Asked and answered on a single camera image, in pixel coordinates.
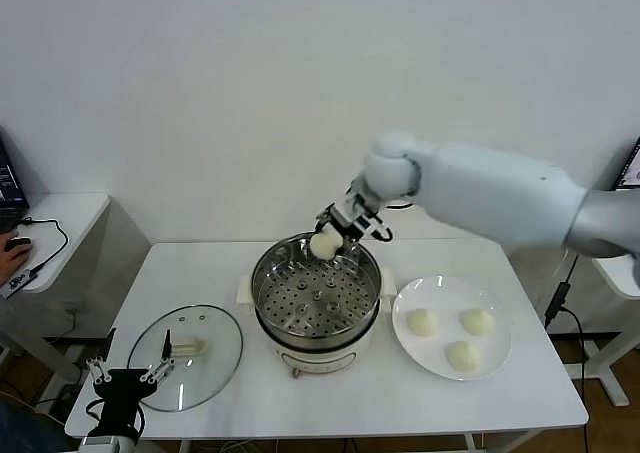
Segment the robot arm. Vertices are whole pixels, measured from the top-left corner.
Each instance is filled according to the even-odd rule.
[[[377,212],[398,199],[498,243],[564,244],[591,257],[640,252],[640,192],[588,190],[551,163],[407,133],[378,138],[347,194],[318,216],[316,231],[337,232],[343,243],[336,248],[365,234],[388,241]]]

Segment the laptop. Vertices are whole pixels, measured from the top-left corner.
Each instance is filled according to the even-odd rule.
[[[2,143],[4,135],[6,132],[0,127],[0,234],[13,230],[29,211],[29,202]]]

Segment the white desk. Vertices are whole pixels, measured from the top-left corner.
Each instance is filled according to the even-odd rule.
[[[16,295],[40,293],[51,286],[104,212],[109,204],[109,197],[104,193],[64,193],[32,195],[29,196],[29,202],[29,216],[34,220],[58,220],[69,236],[69,244],[40,271],[38,278]],[[50,223],[20,227],[20,234],[30,237],[34,245],[35,251],[26,265],[27,268],[47,258],[64,241],[55,225]],[[0,297],[0,331],[60,376],[69,381],[78,378],[80,370],[73,364],[73,360],[65,358],[35,333],[29,325],[29,319],[21,318],[20,311],[16,311],[12,306],[11,298],[5,300]],[[5,350],[0,362],[7,354],[8,351]]]
[[[104,193],[57,193],[30,195],[29,202],[29,216],[34,220],[58,220],[61,228],[69,235],[69,244],[40,271],[38,278],[22,289],[20,294],[40,293],[53,284],[107,208],[109,197]],[[33,242],[34,251],[25,265],[26,268],[33,268],[46,259],[64,241],[52,223],[20,226],[18,233],[20,236],[28,236]]]
[[[188,304],[212,304],[238,320],[240,365],[214,398],[180,413],[145,409],[144,438],[304,438],[508,432],[509,451],[537,431],[582,425],[588,415],[501,248],[482,239],[368,243],[400,288],[450,274],[494,294],[512,320],[513,353],[494,376],[476,382],[440,378],[404,352],[382,314],[371,345],[351,368],[293,379],[253,314],[236,304],[240,275],[268,243],[154,245],[114,322],[111,367],[127,364],[139,335],[158,317]],[[66,423],[81,437],[95,425],[87,382]]]
[[[615,294],[625,300],[640,300],[640,289],[633,278],[631,255],[618,258],[598,258],[593,264]],[[611,365],[640,344],[640,321],[623,331],[602,350],[593,341],[584,342],[589,361],[584,365],[585,378],[598,379],[614,406],[628,406],[629,399],[611,370]],[[566,365],[571,378],[579,379],[581,365]]]

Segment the cable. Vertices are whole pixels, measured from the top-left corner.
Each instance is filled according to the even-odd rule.
[[[31,401],[29,403],[34,404],[34,402],[38,398],[38,395],[40,395],[42,393],[42,390],[45,388],[47,383],[49,383],[49,381],[51,381],[51,378],[53,378],[53,373],[49,373],[47,375],[47,377],[44,379],[44,381],[42,383],[40,383],[40,386],[38,386],[38,388],[36,389],[36,392],[31,397]]]
[[[0,383],[4,383],[4,384],[5,384],[5,385],[7,385],[9,388],[11,388],[13,391],[15,391],[15,392],[18,394],[18,396],[19,396],[20,398],[22,398],[22,401],[27,401],[27,400],[24,398],[24,395],[22,394],[22,392],[21,392],[18,388],[16,388],[16,387],[13,385],[13,383],[10,383],[9,381],[5,380],[4,378],[0,378]]]
[[[41,261],[38,265],[34,266],[31,269],[31,273],[32,274],[36,274],[38,273],[42,268],[45,267],[45,265],[47,263],[49,263],[51,260],[53,260],[62,250],[64,250],[67,245],[69,244],[69,236],[65,233],[65,231],[60,227],[60,223],[58,223],[58,220],[54,220],[54,219],[49,219],[49,220],[34,220],[33,218],[31,218],[30,216],[27,216],[26,218],[20,220],[17,224],[18,225],[32,225],[32,224],[36,224],[36,223],[53,223],[54,225],[56,225],[56,229],[62,233],[62,236],[64,237],[64,243],[62,243],[62,246],[60,246],[55,252],[53,252],[53,254],[49,255],[48,258],[46,258],[45,260]]]
[[[567,277],[564,279],[565,282],[568,282],[571,279],[571,275],[573,274],[573,270],[576,268],[576,264],[578,263],[578,257],[580,255],[576,255],[573,259],[573,263],[571,263],[571,268],[569,268],[569,273],[567,273]]]
[[[73,333],[76,329],[77,326],[77,320],[78,320],[78,312],[75,310],[67,310],[67,313],[70,314],[73,317],[72,323],[71,323],[71,328],[69,328],[67,331],[65,331],[64,333],[62,333],[60,336],[58,336],[57,338],[47,342],[50,345],[53,345],[54,343],[56,343],[58,340],[60,340],[61,338],[64,338],[65,336],[67,336],[70,333]]]
[[[244,445],[246,444],[251,444],[251,446],[253,446],[254,448],[256,448],[258,451],[260,451],[260,449],[253,445],[251,443],[251,441],[253,440],[244,440],[244,441],[227,441],[226,443],[224,443],[221,447],[217,447],[217,446],[202,446],[202,445],[198,445],[196,443],[195,447],[196,448],[200,448],[201,450],[207,450],[207,451],[217,451],[218,453],[224,453],[225,451],[230,451],[236,447],[240,447],[242,449],[242,451],[244,451],[244,453],[248,453],[246,448],[244,447]]]
[[[71,387],[71,395],[73,395],[73,391],[78,387],[78,384],[80,383],[80,380],[82,380],[82,370],[80,370],[80,374],[78,375],[78,379],[76,380],[76,382]],[[33,406],[37,406],[37,405],[39,405],[41,403],[49,403],[50,401],[54,401],[55,402],[55,401],[58,401],[58,400],[62,399],[63,396],[64,395],[59,395],[59,396],[56,396],[55,398],[48,398],[46,400],[38,400],[35,403],[33,402],[33,400],[31,400],[31,404]]]
[[[572,271],[573,269],[569,272],[568,277],[571,276]],[[578,325],[578,331],[580,332],[580,349],[582,350],[582,354],[580,357],[580,397],[582,399],[582,403],[586,408],[587,401],[586,401],[585,392],[584,392],[584,364],[586,363],[587,359],[586,359],[586,353],[584,351],[584,333],[582,332],[582,324],[580,323],[580,320],[578,319],[576,314],[570,309],[565,308],[564,306],[561,306],[559,311],[569,313],[571,316],[573,316],[573,319],[576,320],[576,324]],[[582,425],[582,437],[584,441],[585,453],[589,453],[589,433],[587,431],[587,425],[588,423],[585,423],[584,425]]]
[[[62,423],[62,422],[61,422],[60,420],[58,420],[57,418],[54,418],[53,416],[48,415],[48,414],[46,414],[46,413],[40,413],[39,411],[36,411],[36,409],[35,409],[33,406],[31,406],[31,405],[30,405],[30,404],[28,404],[28,403],[25,403],[25,402],[24,402],[24,401],[22,401],[22,400],[19,400],[19,399],[18,399],[18,398],[16,398],[15,396],[10,395],[9,393],[5,393],[4,391],[0,391],[0,395],[2,395],[2,396],[6,396],[7,398],[11,398],[12,400],[17,401],[17,402],[18,402],[18,403],[20,403],[22,406],[24,406],[24,407],[26,407],[26,408],[29,408],[29,409],[30,409],[31,411],[33,411],[36,415],[46,416],[46,417],[48,417],[49,419],[51,419],[51,420],[55,421],[56,423],[58,423],[62,428],[64,428],[64,423]]]
[[[103,399],[99,399],[99,400],[93,400],[91,403],[89,403],[87,406],[85,406],[84,408],[84,412],[89,415],[91,418],[93,418],[96,421],[100,421],[100,417],[98,416],[97,413],[94,413],[93,411],[91,411],[91,409],[94,406],[98,406],[101,405],[102,403],[104,403]]]
[[[545,330],[549,327],[554,318],[558,315],[558,312],[561,311],[561,308],[564,306],[564,301],[567,298],[567,294],[571,289],[571,283],[569,280],[571,279],[571,275],[573,274],[573,270],[578,263],[579,255],[576,255],[573,259],[573,263],[571,264],[571,268],[569,268],[569,273],[564,281],[561,281],[556,288],[547,309],[544,312],[544,328]]]
[[[387,206],[387,210],[406,210],[407,208],[411,208],[413,203],[405,203],[404,205],[389,205]]]
[[[138,430],[138,438],[142,438],[142,433],[144,432],[144,427],[147,422],[144,419],[144,411],[142,411],[142,407],[138,405],[138,413],[140,414],[140,429]]]

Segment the steamed bun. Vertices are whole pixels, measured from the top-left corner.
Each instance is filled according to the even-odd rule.
[[[438,317],[432,310],[413,310],[407,315],[409,329],[418,336],[431,336],[438,329]]]
[[[309,248],[313,256],[319,260],[329,261],[336,256],[336,251],[342,246],[342,236],[331,225],[311,237]]]
[[[472,335],[487,336],[496,327],[493,315],[482,308],[473,308],[462,313],[460,323]]]
[[[477,346],[468,341],[456,341],[445,348],[449,364],[462,373],[476,371],[482,365],[482,354]]]

